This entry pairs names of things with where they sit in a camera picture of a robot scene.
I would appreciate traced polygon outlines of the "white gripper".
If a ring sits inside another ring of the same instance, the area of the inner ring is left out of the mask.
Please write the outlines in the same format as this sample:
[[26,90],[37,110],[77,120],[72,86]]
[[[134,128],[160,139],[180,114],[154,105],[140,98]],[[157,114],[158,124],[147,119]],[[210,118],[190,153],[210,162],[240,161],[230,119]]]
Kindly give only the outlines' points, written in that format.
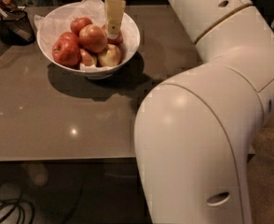
[[105,0],[105,28],[109,39],[119,36],[121,23],[126,6],[125,0]]

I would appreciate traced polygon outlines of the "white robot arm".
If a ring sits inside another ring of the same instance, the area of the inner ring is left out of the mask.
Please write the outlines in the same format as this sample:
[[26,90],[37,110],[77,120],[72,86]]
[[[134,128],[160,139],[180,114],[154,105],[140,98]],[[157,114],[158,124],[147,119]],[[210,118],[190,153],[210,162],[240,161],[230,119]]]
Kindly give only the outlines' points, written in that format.
[[247,156],[274,111],[274,33],[250,0],[168,0],[202,64],[144,98],[135,154],[153,224],[252,224]]

